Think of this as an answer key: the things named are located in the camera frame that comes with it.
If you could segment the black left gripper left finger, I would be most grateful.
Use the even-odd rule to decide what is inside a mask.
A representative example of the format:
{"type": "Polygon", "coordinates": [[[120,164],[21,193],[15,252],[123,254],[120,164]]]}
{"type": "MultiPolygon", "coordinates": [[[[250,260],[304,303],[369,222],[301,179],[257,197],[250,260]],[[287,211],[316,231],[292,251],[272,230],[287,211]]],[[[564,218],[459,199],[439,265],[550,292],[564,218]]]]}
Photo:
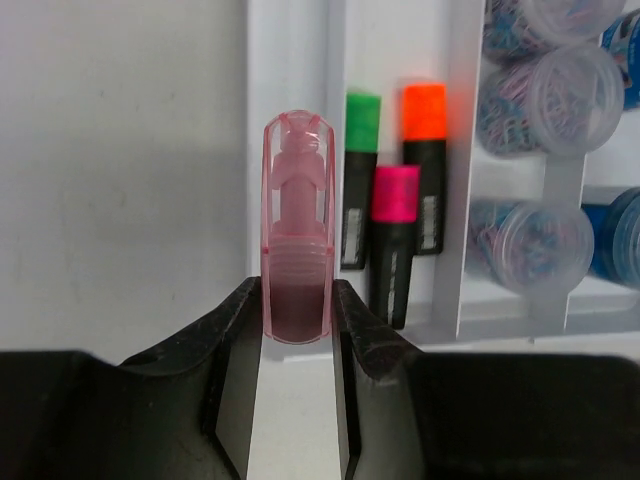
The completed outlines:
{"type": "Polygon", "coordinates": [[[261,285],[114,365],[76,350],[1,355],[5,479],[243,479],[261,285]]]}

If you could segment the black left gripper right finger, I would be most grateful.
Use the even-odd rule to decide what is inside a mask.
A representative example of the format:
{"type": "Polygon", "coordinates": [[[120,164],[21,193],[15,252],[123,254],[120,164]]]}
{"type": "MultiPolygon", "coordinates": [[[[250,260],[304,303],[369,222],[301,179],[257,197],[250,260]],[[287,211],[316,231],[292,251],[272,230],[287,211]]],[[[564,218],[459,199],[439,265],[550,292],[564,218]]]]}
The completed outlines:
{"type": "Polygon", "coordinates": [[[639,365],[616,356],[426,353],[333,284],[345,479],[635,479],[639,365]]]}

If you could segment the clear paperclip jar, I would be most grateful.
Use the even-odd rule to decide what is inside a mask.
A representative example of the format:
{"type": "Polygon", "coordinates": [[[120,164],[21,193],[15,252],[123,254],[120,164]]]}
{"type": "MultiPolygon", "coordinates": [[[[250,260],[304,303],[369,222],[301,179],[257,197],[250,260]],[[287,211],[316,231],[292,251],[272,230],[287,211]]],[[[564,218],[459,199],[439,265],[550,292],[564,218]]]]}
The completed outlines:
{"type": "Polygon", "coordinates": [[[483,53],[497,63],[536,56],[599,37],[623,1],[487,1],[483,53]]]}
{"type": "Polygon", "coordinates": [[[470,204],[465,269],[520,295],[568,293],[588,273],[594,245],[579,208],[480,198],[470,204]]]}
{"type": "Polygon", "coordinates": [[[517,61],[480,86],[476,133],[490,154],[582,156],[616,130],[624,85],[615,61],[585,43],[517,61]]]}

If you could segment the orange cap black highlighter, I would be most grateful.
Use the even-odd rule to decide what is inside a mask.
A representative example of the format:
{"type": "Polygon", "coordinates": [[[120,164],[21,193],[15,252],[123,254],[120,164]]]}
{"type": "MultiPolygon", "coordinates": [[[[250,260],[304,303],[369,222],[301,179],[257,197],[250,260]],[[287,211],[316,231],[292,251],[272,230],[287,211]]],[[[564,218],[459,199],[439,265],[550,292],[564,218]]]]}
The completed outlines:
{"type": "Polygon", "coordinates": [[[401,92],[402,160],[419,168],[415,254],[443,251],[447,189],[446,86],[411,84],[401,92]]]}

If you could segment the blue lidded tub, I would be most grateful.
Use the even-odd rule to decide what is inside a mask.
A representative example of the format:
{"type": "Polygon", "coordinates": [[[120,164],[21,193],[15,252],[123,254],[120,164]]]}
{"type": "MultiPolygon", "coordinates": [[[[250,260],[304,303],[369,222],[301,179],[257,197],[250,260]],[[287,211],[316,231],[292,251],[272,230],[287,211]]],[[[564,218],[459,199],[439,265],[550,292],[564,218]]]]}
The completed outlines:
{"type": "Polygon", "coordinates": [[[624,109],[639,107],[639,10],[620,16],[602,35],[601,47],[617,64],[624,85],[624,109]]]}
{"type": "Polygon", "coordinates": [[[582,209],[594,232],[590,274],[639,289],[639,187],[586,188],[582,209]]]}

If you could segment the pastel pink mini highlighter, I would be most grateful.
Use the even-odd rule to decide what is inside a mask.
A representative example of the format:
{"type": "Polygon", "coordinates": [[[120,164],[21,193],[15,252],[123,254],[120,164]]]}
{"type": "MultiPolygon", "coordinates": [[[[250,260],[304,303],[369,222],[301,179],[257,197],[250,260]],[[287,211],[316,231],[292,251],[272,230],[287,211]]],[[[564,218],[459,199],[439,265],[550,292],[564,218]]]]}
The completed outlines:
{"type": "Polygon", "coordinates": [[[335,267],[335,135],[292,110],[264,129],[261,282],[266,336],[313,343],[331,330],[335,267]]]}

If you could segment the pink cap black highlighter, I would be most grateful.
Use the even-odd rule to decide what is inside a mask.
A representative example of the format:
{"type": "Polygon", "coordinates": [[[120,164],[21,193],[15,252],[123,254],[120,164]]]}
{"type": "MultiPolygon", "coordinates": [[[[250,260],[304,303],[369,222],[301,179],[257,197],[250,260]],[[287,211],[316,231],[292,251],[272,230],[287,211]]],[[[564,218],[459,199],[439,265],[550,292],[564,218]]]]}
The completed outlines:
{"type": "Polygon", "coordinates": [[[406,324],[415,251],[420,169],[375,170],[369,236],[368,307],[396,330],[406,324]]]}

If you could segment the green cap black highlighter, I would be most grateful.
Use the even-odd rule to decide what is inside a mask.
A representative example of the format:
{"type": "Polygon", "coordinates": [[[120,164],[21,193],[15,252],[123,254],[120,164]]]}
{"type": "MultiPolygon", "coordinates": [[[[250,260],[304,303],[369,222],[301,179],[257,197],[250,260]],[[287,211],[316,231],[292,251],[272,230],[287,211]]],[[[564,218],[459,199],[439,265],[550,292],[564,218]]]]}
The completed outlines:
{"type": "Polygon", "coordinates": [[[363,270],[377,166],[381,97],[349,91],[345,105],[341,269],[363,270]]]}

